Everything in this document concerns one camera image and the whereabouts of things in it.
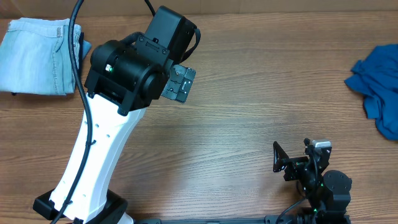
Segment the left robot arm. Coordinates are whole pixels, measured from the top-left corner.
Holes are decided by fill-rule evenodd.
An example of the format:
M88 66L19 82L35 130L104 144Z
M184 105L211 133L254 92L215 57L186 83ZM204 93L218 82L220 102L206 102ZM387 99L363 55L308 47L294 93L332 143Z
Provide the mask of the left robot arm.
M33 209L56 223L132 223L127 202L109 189L127 139L153 100L187 100L196 72L183 66L200 42L200 30L160 6L145 32L109 40L91 54L84 84L85 112L67 168L57 187Z

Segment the light blue denim shorts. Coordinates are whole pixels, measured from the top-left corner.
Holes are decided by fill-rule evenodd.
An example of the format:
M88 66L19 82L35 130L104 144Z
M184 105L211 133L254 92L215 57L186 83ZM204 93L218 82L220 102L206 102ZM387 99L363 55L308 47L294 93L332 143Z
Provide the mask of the light blue denim shorts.
M75 91L69 22L22 17L8 24L1 43L1 91L63 96Z

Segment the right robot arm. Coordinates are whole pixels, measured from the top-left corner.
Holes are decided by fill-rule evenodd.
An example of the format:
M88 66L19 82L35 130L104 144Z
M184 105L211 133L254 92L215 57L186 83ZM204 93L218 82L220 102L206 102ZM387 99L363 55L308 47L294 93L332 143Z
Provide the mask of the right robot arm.
M278 142L273 143L273 171L284 171L284 180L296 181L302 199L279 216L267 216L271 223L350 223L346 208L351 201L352 179L329 165L332 143L327 139L304 139L302 157L289 157Z

